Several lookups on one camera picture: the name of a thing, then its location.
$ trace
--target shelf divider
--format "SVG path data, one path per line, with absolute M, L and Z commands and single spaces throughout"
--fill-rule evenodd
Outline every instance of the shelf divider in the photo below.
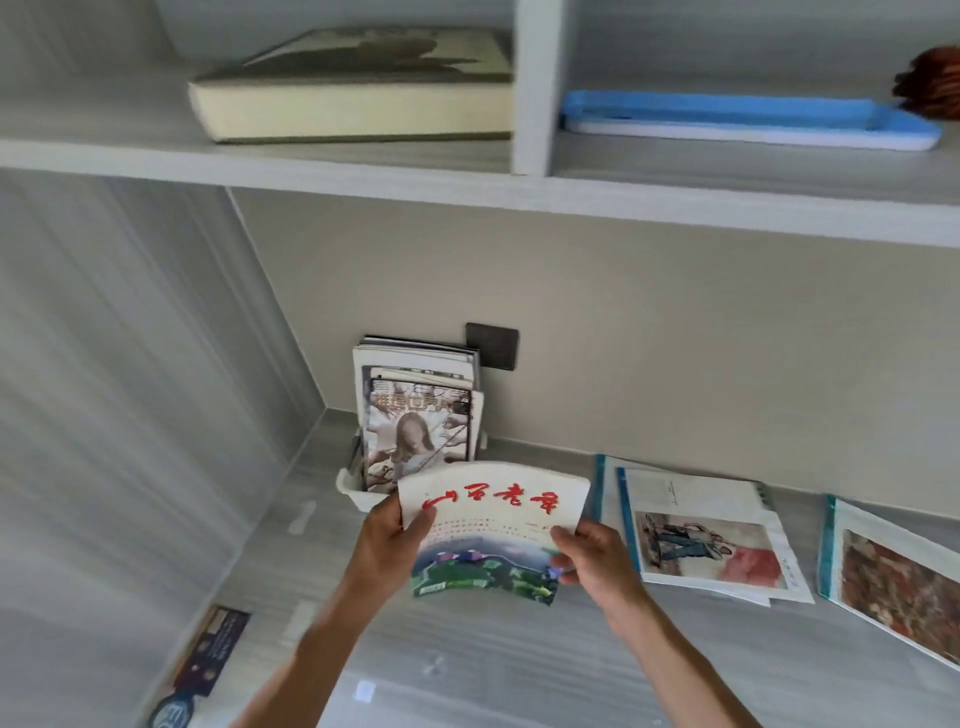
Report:
M 553 139 L 576 42 L 577 0 L 516 0 L 515 175 L 550 174 Z

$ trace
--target painting print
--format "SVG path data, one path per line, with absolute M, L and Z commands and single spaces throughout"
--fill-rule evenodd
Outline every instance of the painting print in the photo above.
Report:
M 841 579 L 843 604 L 960 665 L 960 584 L 850 530 Z
M 759 523 L 635 512 L 646 572 L 787 589 Z
M 483 535 L 423 548 L 414 565 L 414 596 L 446 589 L 501 589 L 543 604 L 557 595 L 556 551 L 516 538 Z

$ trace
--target shelf board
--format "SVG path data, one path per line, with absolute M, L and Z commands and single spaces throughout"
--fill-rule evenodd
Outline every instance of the shelf board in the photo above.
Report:
M 508 141 L 216 145 L 195 69 L 0 100 L 0 167 L 960 247 L 960 129 L 930 153 L 560 133 L 555 177 Z

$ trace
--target person's right hand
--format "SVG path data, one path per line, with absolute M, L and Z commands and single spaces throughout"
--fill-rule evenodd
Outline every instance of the person's right hand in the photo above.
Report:
M 560 554 L 550 566 L 563 569 L 561 584 L 581 584 L 607 614 L 646 598 L 630 553 L 615 529 L 593 519 L 581 518 L 577 532 L 554 526 L 550 531 Z

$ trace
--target blue binding strip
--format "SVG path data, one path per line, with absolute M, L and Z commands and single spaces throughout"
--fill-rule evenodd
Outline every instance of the blue binding strip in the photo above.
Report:
M 620 510 L 623 511 L 623 532 L 627 534 L 627 549 L 630 551 L 630 558 L 634 562 L 634 569 L 641 571 L 640 550 L 636 547 L 634 512 L 630 507 L 630 494 L 627 492 L 627 471 L 624 468 L 616 469 L 616 483 L 620 488 Z
M 830 581 L 833 572 L 833 538 L 837 510 L 836 496 L 827 496 L 827 514 L 820 534 L 820 563 L 817 565 L 817 592 L 830 599 Z
M 607 456 L 598 454 L 593 464 L 593 502 L 590 504 L 590 517 L 599 521 L 603 517 L 603 476 L 607 468 Z

